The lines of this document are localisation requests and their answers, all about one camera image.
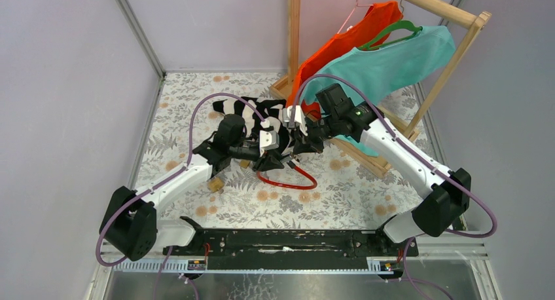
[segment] glass panel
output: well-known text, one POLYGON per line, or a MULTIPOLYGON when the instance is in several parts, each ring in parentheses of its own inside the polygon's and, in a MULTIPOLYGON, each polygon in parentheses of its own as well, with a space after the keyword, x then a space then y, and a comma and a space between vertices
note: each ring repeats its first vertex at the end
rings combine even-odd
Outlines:
MULTIPOLYGON (((447 290, 454 299, 481 299, 468 262, 413 260, 414 278, 428 280, 447 290)), ((156 273, 114 272, 106 300, 151 300, 156 273)), ((196 279, 200 299, 420 299, 407 281, 385 283, 375 275, 354 274, 205 274, 196 279)), ((433 299, 440 291, 420 285, 433 299)), ((162 274, 157 300, 194 299, 190 284, 175 273, 162 274)))

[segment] wooden block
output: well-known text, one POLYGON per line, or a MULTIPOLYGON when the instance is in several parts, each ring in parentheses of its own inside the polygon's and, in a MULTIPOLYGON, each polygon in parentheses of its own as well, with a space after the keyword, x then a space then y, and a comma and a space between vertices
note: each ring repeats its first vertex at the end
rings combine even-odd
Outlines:
POLYGON ((207 182, 207 186, 212 193, 216 193, 224 187, 224 181, 218 177, 214 177, 207 182))
MULTIPOLYGON (((291 94, 291 88, 292 84, 288 84, 287 76, 284 76, 270 87, 270 94, 275 98, 287 99, 287 97, 289 97, 289 95, 291 94)), ((378 107, 384 112, 384 115, 391 121, 393 126, 395 126, 395 128, 397 128, 400 133, 405 132, 408 124, 404 120, 402 120, 400 117, 396 116, 394 113, 390 112, 386 108, 380 105, 378 107)), ((407 138, 410 141, 414 141, 418 137, 418 134, 420 134, 420 131, 417 129, 413 129, 413 131, 410 133, 410 135, 407 136, 407 138)), ((332 139, 331 142, 379 178, 383 178, 387 171, 391 169, 391 164, 388 163, 385 158, 381 156, 368 156, 360 151, 358 148, 354 147, 353 144, 339 140, 337 138, 332 139)))
POLYGON ((247 169, 250 164, 251 164, 250 160, 243 159, 243 160, 239 161, 239 166, 243 169, 247 169))

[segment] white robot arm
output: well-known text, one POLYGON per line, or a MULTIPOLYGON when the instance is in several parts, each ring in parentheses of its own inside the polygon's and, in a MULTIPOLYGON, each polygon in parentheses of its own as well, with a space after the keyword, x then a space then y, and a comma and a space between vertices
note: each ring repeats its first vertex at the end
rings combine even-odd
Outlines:
MULTIPOLYGON (((355 107, 338 84, 323 90, 317 96, 322 108, 330 111, 317 122, 299 116, 295 117, 294 122, 289 122, 291 108, 283 111, 283 122, 295 126, 294 154, 321 151, 324 140, 339 134, 350 135, 375 149, 389 161, 423 198, 419 206, 393 216, 377 229, 376 238, 381 241, 373 244, 389 251, 391 248, 396 249, 406 239, 422 233, 439 236, 454 219, 466 211, 468 197, 435 173, 437 170, 448 172, 453 180, 469 189, 470 175, 466 171, 451 171, 402 135, 394 135, 396 138, 393 139, 392 133, 388 132, 365 103, 355 107), (435 168, 428 169, 395 140, 402 140, 417 155, 435 164, 435 168)), ((390 128, 395 128, 389 120, 385 121, 390 128)), ((213 140, 206 140, 193 150, 192 161, 187 168, 178 166, 136 191, 125 187, 116 190, 101 224, 101 233, 106 230, 104 228, 108 219, 133 201, 127 208, 128 213, 121 213, 112 225, 107 226, 105 233, 105 238, 126 257, 135 261, 153 247, 190 245, 197 235, 198 225, 189 219, 160 220, 160 214, 179 196, 218 174, 229 165, 231 158, 253 161, 253 169, 256 171, 283 168, 281 155, 272 149, 278 145, 277 136, 272 133, 272 129, 265 128, 261 131, 260 137, 266 139, 264 145, 260 146, 259 143, 243 141, 243 126, 244 120, 241 117, 227 115, 220 123, 213 140)))

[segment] black metal base plate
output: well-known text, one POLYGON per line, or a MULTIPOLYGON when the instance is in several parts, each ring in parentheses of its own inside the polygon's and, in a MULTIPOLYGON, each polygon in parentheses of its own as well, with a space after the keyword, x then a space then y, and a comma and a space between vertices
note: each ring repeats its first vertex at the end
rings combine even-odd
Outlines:
MULTIPOLYGON (((203 257, 210 245, 211 270, 339 270, 368 269, 367 257, 394 257, 405 242, 388 249, 374 231, 283 230, 283 229, 196 229, 188 246, 176 246, 172 255, 203 257)), ((408 256, 418 256, 416 243, 408 256)))

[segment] gray wall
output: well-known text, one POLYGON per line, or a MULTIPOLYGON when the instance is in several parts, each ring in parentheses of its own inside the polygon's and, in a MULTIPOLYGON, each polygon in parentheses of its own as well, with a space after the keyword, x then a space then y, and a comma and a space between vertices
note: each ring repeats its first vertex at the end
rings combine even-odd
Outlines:
MULTIPOLYGON (((281 70, 287 67, 287 0, 129 0, 167 70, 281 70)), ((362 4, 387 0, 360 0, 362 4)), ((341 27, 355 0, 301 0, 300 58, 341 27)), ((406 18, 440 18, 406 3, 406 18)), ((366 12, 359 8, 350 24, 366 12)))
POLYGON ((0 290, 80 299, 157 78, 114 0, 1 0, 0 290))
MULTIPOLYGON (((497 234, 485 242, 504 299, 553 299, 553 0, 467 0, 463 7, 493 17, 432 116, 448 163, 470 171, 475 193, 499 219, 497 234)), ((460 41, 464 33, 455 27, 460 41)), ((467 220, 490 227, 477 205, 467 220)))

